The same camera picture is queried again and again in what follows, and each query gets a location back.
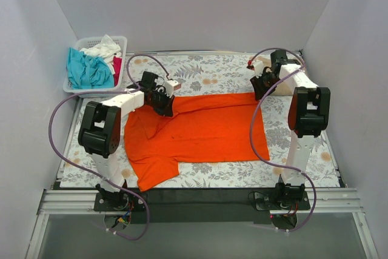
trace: floral tablecloth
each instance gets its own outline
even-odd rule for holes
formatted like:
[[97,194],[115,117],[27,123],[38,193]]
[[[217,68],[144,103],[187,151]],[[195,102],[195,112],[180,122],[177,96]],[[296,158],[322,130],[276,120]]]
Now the floral tablecloth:
[[[249,79],[253,72],[246,69],[251,55],[158,55],[157,58],[167,67],[170,76],[182,83],[177,96],[205,95],[216,93],[243,93],[253,91]],[[268,63],[265,57],[261,60]],[[142,72],[149,70],[165,76],[161,68],[151,59],[132,60],[130,73],[139,80]],[[125,74],[121,87],[131,84]],[[280,87],[277,94],[288,94]],[[91,101],[106,98],[86,98],[76,120],[68,158],[73,162],[96,170],[91,157],[78,144],[78,132],[85,105]],[[262,107],[264,129],[272,162],[285,164],[290,147],[290,130],[287,115],[291,96],[269,96]],[[123,147],[123,128],[127,118],[121,121],[121,142],[117,150],[121,173],[129,187],[137,187],[137,176],[128,162]],[[312,150],[307,173],[316,187],[339,187],[332,154],[327,145],[327,137],[321,135]],[[273,187],[282,169],[264,164],[261,161],[237,161],[222,163],[180,163],[179,176],[169,179],[156,187]],[[100,179],[94,175],[66,164],[63,169],[61,187],[94,187]]]

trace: white plastic basket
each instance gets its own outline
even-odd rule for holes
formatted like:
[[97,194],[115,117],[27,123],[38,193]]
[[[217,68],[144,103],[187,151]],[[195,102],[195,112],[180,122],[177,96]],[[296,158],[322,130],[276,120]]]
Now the white plastic basket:
[[[103,89],[72,89],[72,84],[69,81],[69,78],[65,76],[65,80],[63,82],[63,90],[65,92],[69,93],[79,93],[79,92],[86,92],[86,91],[117,91],[121,85],[122,76],[124,73],[124,67],[125,67],[125,54],[127,53],[127,38],[125,36],[110,36],[111,39],[120,46],[121,48],[121,68],[120,68],[120,74],[119,74],[119,80],[117,82],[117,85],[112,88],[103,88]],[[95,45],[99,44],[102,40],[102,36],[96,36],[91,38],[83,38],[79,39],[74,49],[81,50],[83,48],[89,49],[91,47],[94,47]],[[82,94],[80,97],[82,98],[91,98],[91,97],[105,97],[105,96],[112,96],[112,94]]]

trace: red cloth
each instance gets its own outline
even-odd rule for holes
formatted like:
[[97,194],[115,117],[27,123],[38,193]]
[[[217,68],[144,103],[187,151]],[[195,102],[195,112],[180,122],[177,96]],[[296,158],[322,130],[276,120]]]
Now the red cloth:
[[113,75],[113,80],[115,81],[115,86],[119,83],[120,69],[121,69],[121,58],[113,57],[113,69],[115,74]]
[[[253,93],[176,97],[174,117],[157,115],[149,106],[129,114],[124,147],[141,191],[179,175],[178,162],[257,160],[249,126],[257,106]],[[253,138],[269,159],[261,112]]]

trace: teal cloth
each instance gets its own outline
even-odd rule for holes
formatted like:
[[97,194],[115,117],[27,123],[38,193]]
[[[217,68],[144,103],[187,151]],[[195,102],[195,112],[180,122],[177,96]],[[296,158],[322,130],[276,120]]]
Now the teal cloth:
[[101,57],[91,57],[76,49],[69,49],[67,76],[73,89],[112,88],[113,75]]

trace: white wall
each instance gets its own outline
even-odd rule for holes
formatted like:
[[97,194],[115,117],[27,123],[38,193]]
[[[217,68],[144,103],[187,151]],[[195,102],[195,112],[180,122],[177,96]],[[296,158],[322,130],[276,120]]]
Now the white wall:
[[77,37],[124,35],[129,50],[301,49],[328,0],[58,0]]
[[[43,188],[59,159],[47,126],[63,99],[68,46],[76,41],[56,0],[0,0],[0,258],[24,258]],[[73,105],[58,114],[63,149]]]
[[387,0],[330,0],[304,50],[314,81],[332,91],[330,141],[381,258],[388,258],[387,45]]

